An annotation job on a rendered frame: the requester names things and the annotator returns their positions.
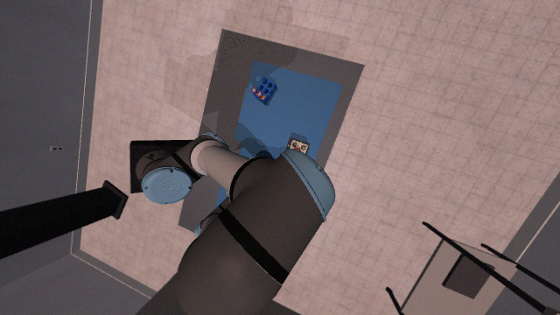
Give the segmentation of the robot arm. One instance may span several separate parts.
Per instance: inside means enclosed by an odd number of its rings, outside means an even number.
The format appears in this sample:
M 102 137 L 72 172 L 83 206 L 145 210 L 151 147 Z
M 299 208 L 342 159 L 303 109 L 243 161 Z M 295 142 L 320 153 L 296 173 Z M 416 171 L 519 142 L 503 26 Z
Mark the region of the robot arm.
M 256 315 L 326 221 L 333 183 L 300 150 L 248 158 L 213 132 L 176 152 L 150 151 L 136 164 L 145 196 L 158 204 L 181 201 L 207 172 L 227 198 L 194 229 L 178 266 L 178 301 L 187 315 Z

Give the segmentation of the blue bench mat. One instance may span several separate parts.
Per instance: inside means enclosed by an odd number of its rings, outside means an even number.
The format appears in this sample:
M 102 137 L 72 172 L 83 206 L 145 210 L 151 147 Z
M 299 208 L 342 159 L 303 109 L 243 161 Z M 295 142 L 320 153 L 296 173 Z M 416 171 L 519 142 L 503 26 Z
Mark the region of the blue bench mat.
M 267 104 L 251 92 L 263 76 L 276 84 Z M 254 60 L 234 139 L 246 158 L 278 158 L 290 138 L 309 144 L 314 161 L 343 85 Z

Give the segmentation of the blue tube rack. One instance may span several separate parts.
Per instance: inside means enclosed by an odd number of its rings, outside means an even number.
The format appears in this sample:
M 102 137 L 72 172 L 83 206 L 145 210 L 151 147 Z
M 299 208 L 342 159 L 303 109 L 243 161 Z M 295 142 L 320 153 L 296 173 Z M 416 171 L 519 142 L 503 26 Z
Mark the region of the blue tube rack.
M 259 99 L 260 101 L 262 101 L 263 103 L 267 104 L 267 102 L 269 101 L 270 97 L 273 95 L 273 93 L 275 92 L 276 89 L 277 89 L 277 85 L 274 82 L 272 82 L 271 80 L 269 80 L 266 77 L 263 77 L 262 80 L 260 81 L 259 85 L 257 86 L 257 90 L 261 91 L 265 95 L 265 98 L 262 100 L 258 96 L 256 96 L 255 94 L 254 94 L 254 96 L 257 99 Z

